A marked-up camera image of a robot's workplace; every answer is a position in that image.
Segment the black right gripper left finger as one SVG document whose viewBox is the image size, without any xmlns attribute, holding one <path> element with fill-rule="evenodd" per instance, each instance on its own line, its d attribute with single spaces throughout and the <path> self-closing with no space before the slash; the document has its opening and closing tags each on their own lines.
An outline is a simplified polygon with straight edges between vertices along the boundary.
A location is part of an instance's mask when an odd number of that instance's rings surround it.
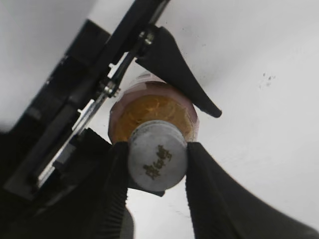
<svg viewBox="0 0 319 239">
<path fill-rule="evenodd" d="M 96 177 L 57 195 L 54 174 L 38 198 L 24 202 L 0 196 L 0 236 L 3 239 L 132 239 L 134 220 L 126 207 L 127 193 L 107 194 Z"/>
</svg>

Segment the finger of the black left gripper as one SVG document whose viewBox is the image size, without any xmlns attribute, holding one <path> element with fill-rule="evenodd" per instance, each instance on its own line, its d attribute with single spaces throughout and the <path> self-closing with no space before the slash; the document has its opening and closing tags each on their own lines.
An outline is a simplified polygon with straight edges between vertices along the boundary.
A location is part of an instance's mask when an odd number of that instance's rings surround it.
<svg viewBox="0 0 319 239">
<path fill-rule="evenodd" d="M 152 26 L 145 48 L 136 62 L 183 93 L 202 112 L 219 118 L 222 111 L 205 93 L 184 60 L 173 35 L 164 27 Z"/>
<path fill-rule="evenodd" d="M 65 161 L 58 159 L 53 163 L 56 194 L 68 195 L 96 177 L 93 187 L 100 184 L 109 195 L 116 191 L 126 194 L 128 189 L 136 189 L 162 197 L 164 190 L 143 189 L 133 181 L 128 172 L 128 152 L 127 142 L 110 144 L 93 130 L 86 130 L 83 137 L 67 147 L 63 154 Z"/>
</svg>

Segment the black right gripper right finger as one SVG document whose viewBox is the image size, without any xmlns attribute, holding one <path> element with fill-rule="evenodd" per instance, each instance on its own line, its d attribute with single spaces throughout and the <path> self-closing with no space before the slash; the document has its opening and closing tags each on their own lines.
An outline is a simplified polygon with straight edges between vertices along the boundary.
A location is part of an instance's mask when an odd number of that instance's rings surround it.
<svg viewBox="0 0 319 239">
<path fill-rule="evenodd" d="M 197 239 L 317 239 L 236 182 L 199 142 L 187 145 L 186 194 Z"/>
</svg>

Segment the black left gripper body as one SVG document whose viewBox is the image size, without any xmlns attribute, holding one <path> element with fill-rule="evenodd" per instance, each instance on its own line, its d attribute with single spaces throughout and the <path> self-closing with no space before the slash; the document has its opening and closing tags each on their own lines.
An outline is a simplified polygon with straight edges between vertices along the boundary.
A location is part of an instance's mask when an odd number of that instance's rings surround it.
<svg viewBox="0 0 319 239">
<path fill-rule="evenodd" d="M 3 188 L 34 199 L 54 163 L 79 136 L 104 101 L 113 97 L 131 62 L 154 40 L 165 0 L 136 0 L 113 33 L 86 20 L 44 86 L 5 137 Z"/>
</svg>

